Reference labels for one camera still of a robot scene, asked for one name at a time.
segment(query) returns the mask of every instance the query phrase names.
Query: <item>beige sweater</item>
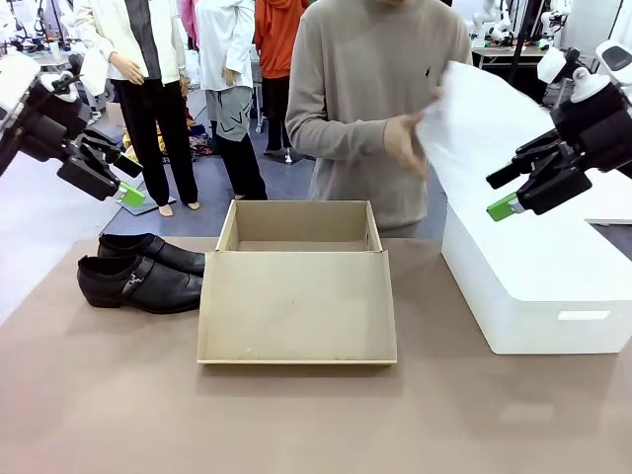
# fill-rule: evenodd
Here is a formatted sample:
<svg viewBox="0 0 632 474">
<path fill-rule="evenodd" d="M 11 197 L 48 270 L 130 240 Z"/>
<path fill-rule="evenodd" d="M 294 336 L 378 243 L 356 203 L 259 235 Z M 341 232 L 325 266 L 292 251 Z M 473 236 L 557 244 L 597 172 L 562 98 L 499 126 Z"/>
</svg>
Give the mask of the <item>beige sweater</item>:
<svg viewBox="0 0 632 474">
<path fill-rule="evenodd" d="M 469 38 L 439 0 L 309 7 L 294 46 L 286 123 L 293 146 L 318 158 L 310 198 L 370 200 L 382 229 L 423 219 L 426 184 L 385 155 L 384 127 L 430 103 L 450 60 L 471 62 Z"/>
</svg>

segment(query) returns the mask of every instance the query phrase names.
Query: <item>white jacket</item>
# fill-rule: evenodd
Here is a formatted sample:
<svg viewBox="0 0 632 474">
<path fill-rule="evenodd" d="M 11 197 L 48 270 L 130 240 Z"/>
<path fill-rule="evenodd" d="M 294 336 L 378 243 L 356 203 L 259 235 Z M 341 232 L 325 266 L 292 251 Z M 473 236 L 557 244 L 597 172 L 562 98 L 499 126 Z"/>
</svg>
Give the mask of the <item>white jacket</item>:
<svg viewBox="0 0 632 474">
<path fill-rule="evenodd" d="M 163 84 L 180 80 L 186 75 L 185 49 L 178 28 L 175 0 L 149 0 L 151 29 L 158 50 L 158 62 Z M 147 66 L 138 41 L 129 25 L 125 0 L 79 0 L 75 2 L 75 28 L 88 47 L 96 47 L 106 60 L 118 52 L 137 63 L 143 76 Z M 110 64 L 110 79 L 126 79 Z"/>
</svg>

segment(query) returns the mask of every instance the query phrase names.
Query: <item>mannequin hand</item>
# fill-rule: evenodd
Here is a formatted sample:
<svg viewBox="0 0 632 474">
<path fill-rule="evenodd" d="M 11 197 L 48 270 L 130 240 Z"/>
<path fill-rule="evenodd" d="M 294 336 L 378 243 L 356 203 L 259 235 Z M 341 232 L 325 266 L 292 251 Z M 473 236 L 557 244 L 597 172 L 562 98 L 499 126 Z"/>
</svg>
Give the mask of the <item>mannequin hand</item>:
<svg viewBox="0 0 632 474">
<path fill-rule="evenodd" d="M 186 97 L 189 94 L 190 84 L 191 80 L 187 76 L 180 76 L 180 91 L 182 92 L 182 97 Z"/>
<path fill-rule="evenodd" d="M 132 84 L 139 86 L 145 82 L 140 66 L 128 57 L 113 52 L 110 54 L 110 63 Z"/>
<path fill-rule="evenodd" d="M 384 149 L 395 162 L 424 181 L 430 178 L 428 162 L 413 151 L 415 126 L 424 118 L 424 112 L 391 118 L 384 129 Z"/>
<path fill-rule="evenodd" d="M 233 71 L 232 69 L 228 69 L 226 67 L 226 59 L 224 59 L 224 65 L 221 66 L 221 77 L 226 83 L 227 86 L 234 86 L 235 82 L 239 78 L 239 73 L 237 71 Z"/>
</svg>

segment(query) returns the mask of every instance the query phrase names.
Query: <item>black leather shoe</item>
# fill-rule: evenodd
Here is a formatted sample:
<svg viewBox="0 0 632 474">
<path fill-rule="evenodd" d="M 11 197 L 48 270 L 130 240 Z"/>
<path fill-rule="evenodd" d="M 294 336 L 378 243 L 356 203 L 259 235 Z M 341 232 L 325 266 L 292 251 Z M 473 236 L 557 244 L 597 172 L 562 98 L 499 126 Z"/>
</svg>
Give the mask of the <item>black leather shoe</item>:
<svg viewBox="0 0 632 474">
<path fill-rule="evenodd" d="M 178 272 L 151 259 L 128 256 L 84 257 L 77 279 L 92 306 L 133 306 L 156 314 L 199 308 L 202 278 Z"/>
<path fill-rule="evenodd" d="M 154 234 L 113 235 L 99 237 L 99 257 L 141 255 L 185 274 L 204 276 L 204 254 L 189 252 L 168 244 Z"/>
</svg>

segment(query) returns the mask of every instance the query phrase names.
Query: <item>orange hoodie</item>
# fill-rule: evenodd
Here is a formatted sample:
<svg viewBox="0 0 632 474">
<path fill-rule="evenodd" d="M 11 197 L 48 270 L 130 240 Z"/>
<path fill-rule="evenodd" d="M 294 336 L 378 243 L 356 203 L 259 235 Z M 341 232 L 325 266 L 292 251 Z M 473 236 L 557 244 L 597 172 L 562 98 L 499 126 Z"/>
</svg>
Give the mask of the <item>orange hoodie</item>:
<svg viewBox="0 0 632 474">
<path fill-rule="evenodd" d="M 309 0 L 257 0 L 255 45 L 266 79 L 289 76 L 300 17 Z"/>
</svg>

